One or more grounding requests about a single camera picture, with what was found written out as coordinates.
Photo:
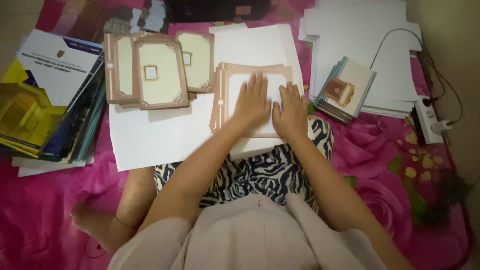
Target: right hand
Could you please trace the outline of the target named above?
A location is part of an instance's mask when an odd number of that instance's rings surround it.
[[[278,102],[273,103],[273,127],[280,138],[292,144],[297,140],[307,138],[307,104],[305,96],[300,97],[297,85],[287,84],[287,88],[280,86],[282,110]]]

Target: black and white striped fabric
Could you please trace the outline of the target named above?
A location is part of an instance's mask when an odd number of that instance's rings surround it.
[[[329,123],[317,119],[310,120],[310,124],[315,134],[315,145],[330,160],[334,138]],[[155,167],[157,191],[165,185],[180,163]],[[200,208],[230,202],[250,193],[263,194],[280,205],[285,205],[287,193],[300,194],[318,212],[318,203],[303,168],[287,144],[248,160],[231,160],[229,155],[200,202]]]

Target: electrical cable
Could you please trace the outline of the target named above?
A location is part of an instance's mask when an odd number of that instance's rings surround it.
[[[451,126],[455,123],[457,123],[458,121],[460,121],[460,119],[462,119],[463,117],[463,104],[462,104],[462,100],[460,99],[460,96],[458,95],[458,93],[456,92],[456,90],[453,88],[453,86],[451,85],[451,83],[445,79],[445,77],[437,70],[436,66],[435,66],[435,61],[433,60],[432,56],[430,55],[430,52],[428,51],[427,49],[427,46],[422,43],[422,41],[420,40],[419,36],[417,34],[415,34],[413,31],[411,30],[408,30],[408,29],[404,29],[404,28],[396,28],[396,29],[392,29],[390,30],[390,32],[388,32],[382,42],[380,43],[380,46],[378,47],[378,50],[377,50],[377,53],[375,54],[375,57],[373,58],[373,61],[372,61],[372,65],[370,66],[370,69],[372,69],[373,67],[373,64],[375,63],[375,60],[377,59],[377,56],[378,56],[378,53],[380,52],[380,48],[382,48],[382,45],[385,41],[385,39],[387,38],[387,36],[394,32],[394,31],[406,31],[406,32],[409,32],[411,33],[412,35],[414,35],[416,38],[417,38],[417,41],[420,43],[420,46],[422,47],[422,50],[425,52],[425,59],[427,61],[427,63],[433,68],[433,70],[435,71],[435,75],[437,77],[437,80],[440,82],[440,85],[442,86],[442,93],[441,95],[439,95],[438,97],[435,97],[435,98],[432,98],[431,99],[431,103],[433,102],[436,102],[438,101],[440,98],[442,98],[444,95],[445,95],[445,85],[444,85],[444,82],[442,81],[442,79],[445,81],[445,83],[452,89],[453,93],[455,94],[457,100],[458,100],[458,103],[460,105],[460,116],[458,119],[454,120],[454,121],[450,121],[449,123],[447,123],[447,126]]]

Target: power strip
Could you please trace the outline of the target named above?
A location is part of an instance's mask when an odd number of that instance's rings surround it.
[[[419,100],[415,101],[415,110],[420,121],[423,136],[426,144],[443,143],[444,139],[441,135],[436,134],[432,130],[432,125],[438,123],[437,115],[433,106],[425,106],[424,99],[430,99],[427,96],[419,96]]]

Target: person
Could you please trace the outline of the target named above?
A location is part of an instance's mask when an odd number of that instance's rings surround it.
[[[184,162],[132,170],[115,215],[74,207],[75,226],[117,250],[109,269],[413,269],[308,138],[298,87],[280,87],[280,108],[267,85],[252,75],[231,119]],[[288,144],[231,161],[270,116]]]

